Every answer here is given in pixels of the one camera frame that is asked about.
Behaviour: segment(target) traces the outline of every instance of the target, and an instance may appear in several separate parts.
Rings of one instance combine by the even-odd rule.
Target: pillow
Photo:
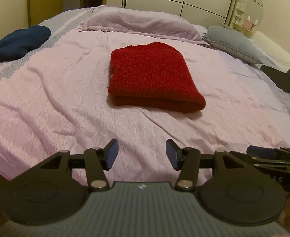
[[[79,30],[117,31],[208,46],[191,23],[165,12],[136,11],[101,5],[90,18],[80,24]]]
[[[264,56],[242,33],[236,30],[213,26],[208,27],[204,40],[248,64],[269,63]]]
[[[264,48],[268,55],[280,62],[285,71],[290,69],[290,54],[282,49],[277,43],[259,31],[253,34],[252,39]]]

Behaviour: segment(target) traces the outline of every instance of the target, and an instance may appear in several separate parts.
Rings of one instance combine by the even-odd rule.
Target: bed
[[[249,145],[290,147],[290,95],[263,72],[227,53],[178,40],[103,31],[78,31],[95,8],[61,13],[41,25],[52,35],[24,58],[0,63],[0,174],[12,179],[59,150],[71,154],[119,141],[106,172],[113,181],[170,181],[167,139],[212,154],[246,152]],[[194,26],[201,34],[206,29]],[[184,57],[207,106],[194,113],[116,107],[108,100],[114,49],[163,42]],[[73,178],[81,184],[84,170]],[[211,178],[200,171],[198,182]]]

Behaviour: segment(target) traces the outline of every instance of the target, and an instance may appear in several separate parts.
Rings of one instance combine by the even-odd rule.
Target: black circular joint
[[[228,169],[207,181],[199,191],[203,207],[218,219],[254,226],[275,220],[283,209],[283,188],[261,173]]]
[[[0,208],[12,221],[24,225],[57,222],[77,212],[87,192],[63,174],[37,172],[16,177],[0,191]]]

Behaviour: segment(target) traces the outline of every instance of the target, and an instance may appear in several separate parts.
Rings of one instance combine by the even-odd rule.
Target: red knit fabric
[[[205,107],[185,60],[161,42],[128,46],[111,54],[109,95],[115,105],[136,105],[179,112]]]

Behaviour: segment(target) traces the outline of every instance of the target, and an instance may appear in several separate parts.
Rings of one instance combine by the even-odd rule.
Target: mirror
[[[249,0],[244,12],[244,20],[250,16],[250,21],[258,25],[264,17],[264,3],[262,0]]]

